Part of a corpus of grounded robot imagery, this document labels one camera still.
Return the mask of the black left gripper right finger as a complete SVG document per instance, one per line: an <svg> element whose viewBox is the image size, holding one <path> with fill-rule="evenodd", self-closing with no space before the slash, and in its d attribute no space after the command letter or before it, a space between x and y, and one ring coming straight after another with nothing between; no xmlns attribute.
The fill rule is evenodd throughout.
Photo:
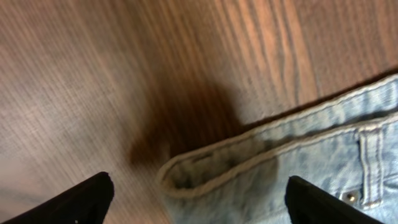
<svg viewBox="0 0 398 224"><path fill-rule="evenodd" d="M289 177L285 204L292 224L381 224L296 175Z"/></svg>

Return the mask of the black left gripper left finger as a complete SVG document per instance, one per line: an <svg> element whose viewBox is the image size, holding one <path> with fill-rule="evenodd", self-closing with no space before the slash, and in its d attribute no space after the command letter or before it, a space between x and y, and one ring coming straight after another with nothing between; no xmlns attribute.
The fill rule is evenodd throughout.
<svg viewBox="0 0 398 224"><path fill-rule="evenodd" d="M109 174L99 172L3 224L103 224L113 198Z"/></svg>

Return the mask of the light blue denim shorts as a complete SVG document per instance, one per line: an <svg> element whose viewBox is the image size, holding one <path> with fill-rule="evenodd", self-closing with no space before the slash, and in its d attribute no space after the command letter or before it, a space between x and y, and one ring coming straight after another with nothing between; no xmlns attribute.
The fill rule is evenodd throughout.
<svg viewBox="0 0 398 224"><path fill-rule="evenodd" d="M289 223L293 175L396 223L397 76L176 156L157 184L174 223Z"/></svg>

